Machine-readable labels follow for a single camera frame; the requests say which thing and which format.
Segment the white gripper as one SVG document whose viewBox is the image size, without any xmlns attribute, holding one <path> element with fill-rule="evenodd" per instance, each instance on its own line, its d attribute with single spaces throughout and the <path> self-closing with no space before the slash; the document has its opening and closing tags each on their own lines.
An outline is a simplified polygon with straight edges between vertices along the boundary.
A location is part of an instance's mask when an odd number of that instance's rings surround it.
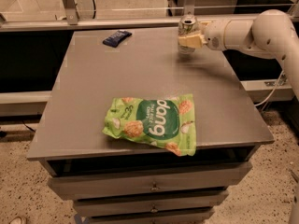
<svg viewBox="0 0 299 224">
<path fill-rule="evenodd" d="M 178 36 L 178 43 L 187 48 L 200 49 L 205 44 L 213 50 L 227 50 L 225 42 L 226 29 L 231 21 L 228 19 L 215 21 L 199 21 L 201 29 L 205 28 L 204 34 L 201 32 L 189 33 Z"/>
</svg>

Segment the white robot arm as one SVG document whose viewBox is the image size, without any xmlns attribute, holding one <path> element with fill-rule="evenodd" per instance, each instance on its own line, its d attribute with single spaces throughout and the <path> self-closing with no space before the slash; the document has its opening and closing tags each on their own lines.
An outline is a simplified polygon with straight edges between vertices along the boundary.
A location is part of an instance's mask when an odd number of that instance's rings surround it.
<svg viewBox="0 0 299 224">
<path fill-rule="evenodd" d="M 262 12 L 254 19 L 201 21 L 199 29 L 178 36 L 183 48 L 237 50 L 249 56 L 275 59 L 299 98 L 299 38 L 289 16 L 279 10 Z"/>
</svg>

